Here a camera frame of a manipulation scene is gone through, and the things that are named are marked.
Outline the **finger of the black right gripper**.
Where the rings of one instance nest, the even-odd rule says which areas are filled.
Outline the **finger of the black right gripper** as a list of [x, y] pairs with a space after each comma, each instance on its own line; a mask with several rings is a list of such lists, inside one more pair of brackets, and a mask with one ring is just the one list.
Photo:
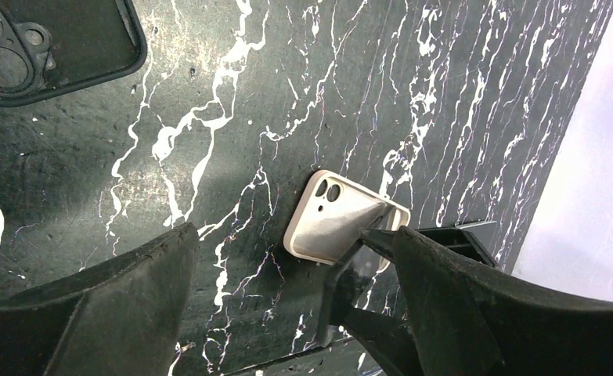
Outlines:
[[417, 232], [459, 255], [496, 268], [497, 261], [492, 256], [490, 246], [497, 226], [497, 221], [489, 220], [419, 229]]
[[422, 375], [409, 322], [355, 305], [369, 290], [382, 258], [393, 260], [395, 231], [361, 231], [358, 240], [325, 277], [316, 342], [327, 347], [343, 327], [371, 355], [386, 375]]

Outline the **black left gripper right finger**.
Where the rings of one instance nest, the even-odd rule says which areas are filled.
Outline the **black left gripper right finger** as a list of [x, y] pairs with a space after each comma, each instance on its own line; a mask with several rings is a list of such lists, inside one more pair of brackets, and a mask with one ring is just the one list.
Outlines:
[[405, 227], [391, 247], [426, 375], [613, 375], [613, 302], [512, 277]]

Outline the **beige phone case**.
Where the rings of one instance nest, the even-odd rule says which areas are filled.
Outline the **beige phone case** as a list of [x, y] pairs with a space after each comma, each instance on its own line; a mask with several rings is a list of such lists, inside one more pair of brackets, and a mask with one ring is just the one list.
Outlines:
[[408, 208], [329, 170], [315, 172], [305, 187], [283, 236], [283, 246], [299, 259], [333, 265], [377, 225], [396, 230], [410, 221]]

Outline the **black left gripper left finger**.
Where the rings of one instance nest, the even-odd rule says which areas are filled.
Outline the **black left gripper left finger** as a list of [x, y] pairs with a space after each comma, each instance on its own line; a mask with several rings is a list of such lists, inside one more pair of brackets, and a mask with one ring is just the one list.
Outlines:
[[166, 375], [198, 247], [185, 223], [0, 300], [0, 375]]

